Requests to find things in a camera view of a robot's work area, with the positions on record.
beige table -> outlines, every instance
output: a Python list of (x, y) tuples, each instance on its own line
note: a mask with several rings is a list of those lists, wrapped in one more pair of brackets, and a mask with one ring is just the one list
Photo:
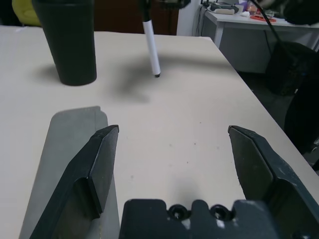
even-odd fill
[(227, 128), (263, 135), (319, 202), (319, 178), (217, 47), (156, 36), (162, 73), (151, 73), (145, 36), (97, 32), (98, 79), (62, 85), (39, 28), (0, 27), (0, 236), (17, 239), (52, 116), (100, 106), (120, 125), (114, 168), (119, 214), (131, 198), (188, 208), (231, 207), (244, 195)]

red object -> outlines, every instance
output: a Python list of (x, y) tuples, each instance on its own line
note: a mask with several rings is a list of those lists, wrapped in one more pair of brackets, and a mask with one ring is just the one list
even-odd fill
[[(266, 21), (262, 16), (250, 16), (251, 19)], [(276, 19), (269, 19), (270, 22), (276, 22)]]

screw hole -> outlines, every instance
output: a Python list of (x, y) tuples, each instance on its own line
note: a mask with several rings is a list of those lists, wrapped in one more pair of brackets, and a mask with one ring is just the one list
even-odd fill
[(168, 210), (168, 214), (176, 221), (183, 221), (190, 217), (190, 211), (180, 204), (171, 206)]
[(211, 207), (210, 213), (218, 220), (229, 221), (234, 218), (232, 212), (222, 205), (215, 205)]

black cup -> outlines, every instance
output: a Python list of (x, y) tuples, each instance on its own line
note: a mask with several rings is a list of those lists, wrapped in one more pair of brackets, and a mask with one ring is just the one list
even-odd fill
[(32, 0), (60, 81), (70, 86), (96, 79), (94, 0)]

gray floor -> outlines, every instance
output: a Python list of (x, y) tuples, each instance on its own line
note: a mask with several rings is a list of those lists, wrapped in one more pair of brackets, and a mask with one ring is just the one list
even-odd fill
[[(267, 77), (263, 74), (242, 73), (238, 72), (255, 96), (263, 104), (269, 114), (284, 130), (285, 116), (292, 96), (277, 96), (266, 87)], [(319, 149), (313, 153), (303, 155), (305, 160), (312, 166), (319, 159)]]

